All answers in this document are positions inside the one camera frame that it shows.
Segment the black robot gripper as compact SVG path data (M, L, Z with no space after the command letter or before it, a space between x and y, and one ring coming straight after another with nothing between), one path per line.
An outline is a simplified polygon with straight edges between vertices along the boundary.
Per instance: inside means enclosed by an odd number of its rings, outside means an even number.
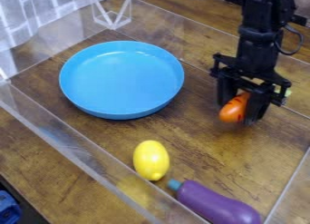
M242 0L237 56L213 56L218 104L225 106L237 96L238 89L250 91L245 125L253 125L263 118L270 102L275 105L285 102L285 93L292 87L275 66L278 54L296 54L296 51L282 49L284 30L290 30L294 12L294 0ZM275 89L280 89L280 95L273 93Z

